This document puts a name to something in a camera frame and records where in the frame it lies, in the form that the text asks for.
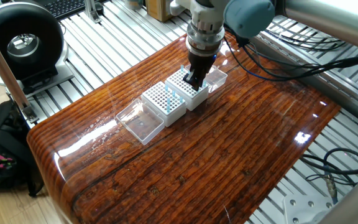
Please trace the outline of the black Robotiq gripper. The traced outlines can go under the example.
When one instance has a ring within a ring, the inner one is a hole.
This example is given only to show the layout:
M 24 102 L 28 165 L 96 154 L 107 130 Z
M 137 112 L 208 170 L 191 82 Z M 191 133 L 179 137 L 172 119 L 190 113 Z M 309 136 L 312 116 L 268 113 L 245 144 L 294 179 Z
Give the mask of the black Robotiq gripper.
M 189 84 L 194 91 L 197 91 L 203 86 L 204 79 L 216 60 L 216 54 L 199 56 L 190 52 L 188 60 L 190 62 L 190 69 L 183 77 L 183 81 Z

